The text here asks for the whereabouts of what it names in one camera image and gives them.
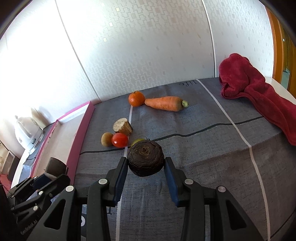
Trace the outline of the dark purple beet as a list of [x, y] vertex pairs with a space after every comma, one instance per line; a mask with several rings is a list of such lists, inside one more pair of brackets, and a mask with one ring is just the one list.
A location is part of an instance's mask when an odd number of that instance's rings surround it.
[[138, 177], [158, 173], [164, 167], [165, 162], [162, 147], [150, 140], [139, 141], [132, 145], [127, 159], [130, 170]]

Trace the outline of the bedside cabinet with vase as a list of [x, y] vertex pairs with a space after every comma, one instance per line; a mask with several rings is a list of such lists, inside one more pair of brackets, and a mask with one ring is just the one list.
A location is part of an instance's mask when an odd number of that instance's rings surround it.
[[19, 158], [8, 150], [2, 142], [0, 142], [0, 151], [0, 173], [4, 175], [12, 173], [14, 175], [20, 161]]

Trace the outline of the pink rimmed white tray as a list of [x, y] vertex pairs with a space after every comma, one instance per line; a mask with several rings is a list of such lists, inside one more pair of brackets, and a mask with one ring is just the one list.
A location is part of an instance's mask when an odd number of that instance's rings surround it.
[[36, 156], [31, 177], [43, 174], [49, 159], [54, 157], [67, 165], [67, 175], [74, 184], [79, 155], [94, 110], [89, 101], [55, 121]]

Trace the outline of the orange with stem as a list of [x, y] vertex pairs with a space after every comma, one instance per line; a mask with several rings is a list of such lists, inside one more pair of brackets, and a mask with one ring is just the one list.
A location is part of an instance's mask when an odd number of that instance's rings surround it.
[[129, 95], [128, 102], [133, 107], [139, 107], [144, 104], [145, 96], [140, 91], [134, 91]]

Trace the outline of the red tomato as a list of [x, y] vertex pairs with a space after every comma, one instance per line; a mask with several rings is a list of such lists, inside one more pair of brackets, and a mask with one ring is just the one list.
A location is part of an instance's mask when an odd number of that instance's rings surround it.
[[117, 148], [124, 148], [128, 146], [128, 136], [123, 133], [116, 133], [112, 136], [111, 142]]

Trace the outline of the grey patterned tablecloth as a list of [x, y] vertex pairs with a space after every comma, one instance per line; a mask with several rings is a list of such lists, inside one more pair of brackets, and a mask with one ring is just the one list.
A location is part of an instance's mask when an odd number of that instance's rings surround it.
[[144, 90], [148, 98], [178, 96], [188, 108], [175, 112], [131, 109], [126, 95], [95, 106], [75, 173], [83, 188], [106, 176], [124, 155], [100, 139], [116, 120], [129, 118], [130, 140], [156, 141], [178, 169], [200, 185], [225, 186], [265, 240], [281, 240], [295, 218], [295, 146], [245, 98], [224, 99], [217, 78]]

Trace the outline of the wooden door frame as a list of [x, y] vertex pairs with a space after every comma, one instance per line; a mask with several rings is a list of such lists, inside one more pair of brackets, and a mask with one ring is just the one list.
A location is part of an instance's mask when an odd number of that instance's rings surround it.
[[295, 97], [295, 45], [271, 10], [266, 12], [273, 34], [273, 79]]

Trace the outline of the pale cut eggplant piece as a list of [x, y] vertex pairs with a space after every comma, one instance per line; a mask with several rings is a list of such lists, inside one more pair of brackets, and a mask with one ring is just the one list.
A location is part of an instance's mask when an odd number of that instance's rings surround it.
[[116, 133], [123, 133], [124, 135], [129, 136], [132, 133], [133, 128], [127, 118], [120, 118], [113, 124], [113, 130]]

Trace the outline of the dark eggplant cylinder piece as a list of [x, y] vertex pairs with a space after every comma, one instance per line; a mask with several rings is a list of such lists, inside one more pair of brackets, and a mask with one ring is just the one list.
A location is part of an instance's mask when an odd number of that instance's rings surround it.
[[57, 158], [51, 157], [45, 169], [45, 175], [51, 180], [56, 179], [60, 175], [67, 174], [68, 167], [65, 163]]

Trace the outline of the white electric kettle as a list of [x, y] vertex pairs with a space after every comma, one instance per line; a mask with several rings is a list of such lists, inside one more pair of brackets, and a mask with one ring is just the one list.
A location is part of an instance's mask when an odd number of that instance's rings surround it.
[[20, 145], [31, 155], [44, 137], [44, 131], [30, 117], [15, 116], [15, 136]]

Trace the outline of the yellow brown kiwi fruit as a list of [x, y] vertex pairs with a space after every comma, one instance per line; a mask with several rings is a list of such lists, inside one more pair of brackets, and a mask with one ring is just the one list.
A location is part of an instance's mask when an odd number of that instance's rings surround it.
[[104, 147], [111, 147], [112, 146], [112, 137], [113, 134], [110, 132], [105, 132], [102, 136], [101, 136], [101, 144]]

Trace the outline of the red bed cover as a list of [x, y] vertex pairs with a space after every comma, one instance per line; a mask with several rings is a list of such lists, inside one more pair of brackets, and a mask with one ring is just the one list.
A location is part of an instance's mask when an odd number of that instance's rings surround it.
[[11, 189], [11, 181], [8, 180], [7, 174], [0, 174], [0, 180], [6, 193]]

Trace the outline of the orange carrot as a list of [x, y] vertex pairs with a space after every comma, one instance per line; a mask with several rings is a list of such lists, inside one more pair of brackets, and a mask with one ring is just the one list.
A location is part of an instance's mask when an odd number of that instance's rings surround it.
[[164, 96], [159, 98], [147, 98], [144, 101], [145, 105], [166, 111], [179, 112], [189, 106], [189, 103], [177, 96]]

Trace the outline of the dark red towel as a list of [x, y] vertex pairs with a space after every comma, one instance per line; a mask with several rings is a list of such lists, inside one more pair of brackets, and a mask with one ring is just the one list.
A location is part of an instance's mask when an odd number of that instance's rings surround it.
[[249, 99], [256, 110], [295, 145], [295, 104], [278, 95], [246, 57], [233, 53], [224, 59], [219, 65], [219, 80], [224, 98]]

